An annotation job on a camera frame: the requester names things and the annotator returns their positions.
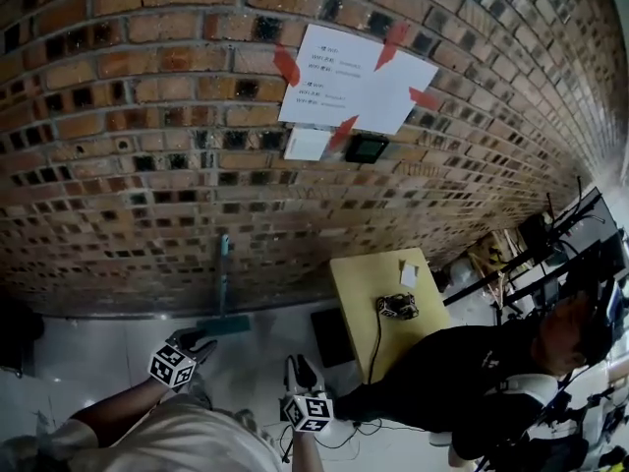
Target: black t-shirt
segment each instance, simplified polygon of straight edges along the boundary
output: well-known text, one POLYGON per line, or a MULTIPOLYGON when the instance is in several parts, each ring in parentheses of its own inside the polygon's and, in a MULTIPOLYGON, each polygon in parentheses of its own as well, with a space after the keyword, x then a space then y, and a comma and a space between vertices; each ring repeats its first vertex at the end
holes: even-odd
POLYGON ((485 395, 516 374, 538 373, 531 358, 537 328, 524 321, 459 326, 435 332, 411 348, 380 382, 396 421, 430 432, 452 432, 464 459, 517 439, 543 409, 528 395, 485 395))

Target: green mop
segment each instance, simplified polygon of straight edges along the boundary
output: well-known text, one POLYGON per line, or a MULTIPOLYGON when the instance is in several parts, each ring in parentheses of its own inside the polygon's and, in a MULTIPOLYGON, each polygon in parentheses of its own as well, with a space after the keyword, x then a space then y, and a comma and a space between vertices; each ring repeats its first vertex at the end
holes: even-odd
POLYGON ((207 335, 227 335, 246 332, 252 329, 247 315, 226 316, 227 312, 227 256, 229 254, 229 236, 223 234, 219 240, 218 249, 218 284, 216 295, 218 298, 219 318, 200 320, 197 327, 207 332, 207 335))

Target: wooden tabletop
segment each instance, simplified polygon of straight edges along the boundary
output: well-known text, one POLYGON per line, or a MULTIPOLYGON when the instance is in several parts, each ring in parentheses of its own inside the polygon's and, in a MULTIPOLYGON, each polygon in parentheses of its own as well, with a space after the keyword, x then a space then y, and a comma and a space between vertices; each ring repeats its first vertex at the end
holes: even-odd
POLYGON ((332 259, 330 267, 363 383, 369 382, 377 340, 375 300, 378 297, 411 292, 420 314, 407 321, 380 317, 382 339, 373 366, 373 383, 381 380, 420 339, 449 325, 450 317, 419 248, 332 259), (415 289, 400 284, 405 262, 419 268, 415 289))

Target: white sleeve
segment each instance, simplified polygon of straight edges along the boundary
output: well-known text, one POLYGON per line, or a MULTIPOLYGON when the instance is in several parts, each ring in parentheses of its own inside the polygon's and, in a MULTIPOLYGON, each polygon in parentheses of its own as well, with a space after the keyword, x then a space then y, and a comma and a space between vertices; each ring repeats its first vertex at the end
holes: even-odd
POLYGON ((22 436, 9 439, 0 445, 0 464, 9 470, 19 470, 19 464, 33 459, 38 452, 59 461, 66 461, 81 449, 97 448, 94 431, 78 420, 68 420, 52 434, 22 436))

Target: brick wall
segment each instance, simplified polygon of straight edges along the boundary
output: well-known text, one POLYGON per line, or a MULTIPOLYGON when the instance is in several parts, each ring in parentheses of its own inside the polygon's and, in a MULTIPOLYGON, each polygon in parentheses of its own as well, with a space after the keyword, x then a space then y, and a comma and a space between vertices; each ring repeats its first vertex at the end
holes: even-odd
POLYGON ((3 0, 0 269, 53 314, 209 309, 218 236, 241 309, 329 296, 330 257, 433 266, 576 194, 621 148, 611 0, 3 0), (377 164, 285 161, 275 43, 308 23, 439 66, 377 164))

